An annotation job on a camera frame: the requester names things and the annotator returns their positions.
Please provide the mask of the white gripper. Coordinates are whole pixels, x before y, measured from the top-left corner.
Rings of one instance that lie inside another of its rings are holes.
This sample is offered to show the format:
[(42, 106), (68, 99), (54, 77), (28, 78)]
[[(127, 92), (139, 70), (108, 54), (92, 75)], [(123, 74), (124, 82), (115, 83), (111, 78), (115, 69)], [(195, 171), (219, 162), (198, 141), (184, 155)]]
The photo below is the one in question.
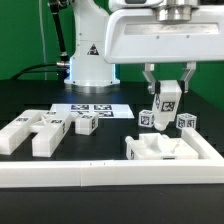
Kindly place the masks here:
[(187, 62), (180, 79), (187, 93), (195, 62), (224, 60), (224, 5), (204, 5), (189, 21), (174, 23), (158, 21), (151, 9), (120, 9), (109, 17), (104, 57), (109, 63), (145, 63), (151, 94), (156, 86), (151, 63)]

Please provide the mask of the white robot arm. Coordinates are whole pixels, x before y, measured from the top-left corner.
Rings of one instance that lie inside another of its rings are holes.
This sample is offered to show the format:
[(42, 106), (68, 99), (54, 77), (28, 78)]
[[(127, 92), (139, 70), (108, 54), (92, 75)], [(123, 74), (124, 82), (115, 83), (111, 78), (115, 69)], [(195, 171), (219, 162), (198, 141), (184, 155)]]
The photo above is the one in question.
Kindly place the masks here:
[(198, 0), (109, 0), (104, 10), (94, 0), (69, 0), (75, 16), (76, 50), (67, 83), (102, 88), (117, 82), (114, 64), (143, 64), (149, 89), (161, 83), (150, 66), (185, 64), (181, 87), (188, 90), (196, 64), (224, 60), (224, 5)]

